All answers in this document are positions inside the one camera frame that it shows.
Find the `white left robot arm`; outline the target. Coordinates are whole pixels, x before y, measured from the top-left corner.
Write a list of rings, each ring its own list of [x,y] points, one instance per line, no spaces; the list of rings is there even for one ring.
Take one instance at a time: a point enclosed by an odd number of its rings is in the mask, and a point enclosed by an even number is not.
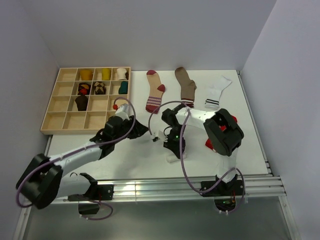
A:
[[[16,183],[16,203],[22,208],[43,209],[58,197],[62,178],[73,170],[107,157],[123,139],[143,136],[148,127],[131,115],[128,119],[112,116],[83,146],[55,156],[42,153],[33,157]]]

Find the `dark brown striped sock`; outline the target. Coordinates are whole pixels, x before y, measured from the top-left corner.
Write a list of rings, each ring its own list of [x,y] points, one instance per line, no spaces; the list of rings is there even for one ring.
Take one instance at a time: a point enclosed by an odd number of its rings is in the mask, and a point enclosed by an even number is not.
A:
[[[75,98],[75,103],[78,111],[86,111],[88,106],[88,97],[86,95],[79,95]]]

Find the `plain white sock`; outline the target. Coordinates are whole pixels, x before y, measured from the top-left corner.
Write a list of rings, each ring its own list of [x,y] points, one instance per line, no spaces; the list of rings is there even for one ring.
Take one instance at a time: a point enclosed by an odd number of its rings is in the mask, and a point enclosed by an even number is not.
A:
[[[181,160],[172,152],[166,154],[165,156],[165,160],[167,163],[169,164],[172,164],[172,163],[175,163],[175,162],[180,162]]]

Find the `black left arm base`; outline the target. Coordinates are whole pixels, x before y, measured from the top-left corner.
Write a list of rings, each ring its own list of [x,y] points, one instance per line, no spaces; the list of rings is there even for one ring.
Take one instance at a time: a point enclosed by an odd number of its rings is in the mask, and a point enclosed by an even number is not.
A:
[[[113,199],[114,185],[92,185],[84,194],[73,194],[67,197],[69,202],[78,202],[78,213],[91,221],[104,220],[113,214],[113,207],[107,203]],[[96,215],[100,210],[109,210],[106,216]]]

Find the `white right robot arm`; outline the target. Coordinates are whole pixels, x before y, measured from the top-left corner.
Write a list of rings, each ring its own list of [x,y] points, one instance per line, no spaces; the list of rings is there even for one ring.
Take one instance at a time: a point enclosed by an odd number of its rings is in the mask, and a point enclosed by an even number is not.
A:
[[[224,108],[214,112],[197,110],[179,104],[173,109],[166,109],[161,119],[171,128],[169,134],[165,136],[163,147],[170,150],[180,160],[183,175],[191,189],[201,195],[214,189],[217,189],[222,195],[229,194],[234,188],[237,174],[242,174],[236,165],[238,148],[244,138],[244,132],[232,115]],[[213,150],[219,155],[216,181],[206,190],[196,189],[185,170],[183,153],[186,141],[183,135],[187,125],[205,130]]]

